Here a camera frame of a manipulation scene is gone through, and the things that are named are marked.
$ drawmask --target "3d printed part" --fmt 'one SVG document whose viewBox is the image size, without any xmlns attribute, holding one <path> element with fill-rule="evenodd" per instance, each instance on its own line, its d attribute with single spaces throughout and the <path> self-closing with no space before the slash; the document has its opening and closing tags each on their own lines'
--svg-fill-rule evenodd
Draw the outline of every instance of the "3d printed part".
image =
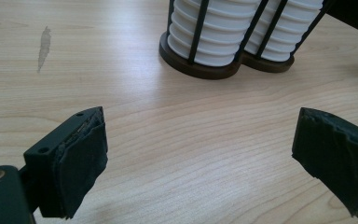
<svg viewBox="0 0 358 224">
<path fill-rule="evenodd" d="M 301 108 L 293 158 L 358 217 L 358 127 L 335 115 Z"/>
<path fill-rule="evenodd" d="M 76 113 L 24 153 L 19 171 L 0 166 L 0 223 L 73 217 L 107 164 L 103 108 Z"/>
</svg>

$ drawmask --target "white ribbed cylinder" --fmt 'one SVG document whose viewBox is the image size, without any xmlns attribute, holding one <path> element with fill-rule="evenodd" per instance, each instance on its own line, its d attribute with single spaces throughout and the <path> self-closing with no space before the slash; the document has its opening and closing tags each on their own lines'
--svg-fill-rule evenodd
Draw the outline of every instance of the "white ribbed cylinder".
<svg viewBox="0 0 358 224">
<path fill-rule="evenodd" d="M 261 0 L 210 0 L 194 61 L 208 66 L 230 64 Z M 175 0 L 168 45 L 188 59 L 201 0 Z"/>
<path fill-rule="evenodd" d="M 256 54 L 281 0 L 269 0 L 245 50 Z M 285 62 L 315 20 L 323 0 L 289 0 L 261 55 L 273 62 Z"/>
</svg>

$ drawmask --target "white object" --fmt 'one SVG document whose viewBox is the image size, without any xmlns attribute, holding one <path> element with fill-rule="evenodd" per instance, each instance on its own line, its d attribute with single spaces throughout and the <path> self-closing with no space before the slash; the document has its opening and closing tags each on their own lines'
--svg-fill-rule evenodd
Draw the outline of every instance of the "white object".
<svg viewBox="0 0 358 224">
<path fill-rule="evenodd" d="M 208 66 L 230 64 L 261 0 L 210 0 L 194 62 Z M 201 0 L 175 0 L 168 45 L 188 59 Z"/>
<path fill-rule="evenodd" d="M 280 0 L 268 1 L 245 46 L 246 51 L 257 53 L 280 2 Z M 322 2 L 323 0 L 288 0 L 261 57 L 273 62 L 288 60 L 290 53 L 301 41 L 303 34 L 308 31 L 319 9 L 322 8 Z"/>
</svg>

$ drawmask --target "wooden table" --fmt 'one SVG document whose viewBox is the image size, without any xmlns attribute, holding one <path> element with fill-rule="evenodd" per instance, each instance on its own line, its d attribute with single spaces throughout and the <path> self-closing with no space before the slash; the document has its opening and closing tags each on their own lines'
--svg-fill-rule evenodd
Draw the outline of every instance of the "wooden table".
<svg viewBox="0 0 358 224">
<path fill-rule="evenodd" d="M 37 222 L 358 223 L 291 157 L 302 106 L 358 125 L 358 31 L 325 16 L 288 72 L 210 81 L 159 57 L 167 14 L 167 0 L 0 0 L 0 165 L 21 168 L 77 111 L 106 118 L 109 162 L 75 218 Z"/>
</svg>

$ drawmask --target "scratch mark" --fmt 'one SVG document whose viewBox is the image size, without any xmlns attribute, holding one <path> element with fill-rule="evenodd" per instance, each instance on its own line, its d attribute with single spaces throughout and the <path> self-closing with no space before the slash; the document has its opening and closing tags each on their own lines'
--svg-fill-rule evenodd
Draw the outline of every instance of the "scratch mark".
<svg viewBox="0 0 358 224">
<path fill-rule="evenodd" d="M 50 29 L 46 26 L 45 31 L 42 33 L 42 38 L 40 40 L 40 51 L 39 51 L 39 60 L 37 73 L 40 73 L 40 69 L 45 63 L 45 59 L 48 57 L 48 52 L 50 51 L 50 39 L 51 35 Z"/>
</svg>

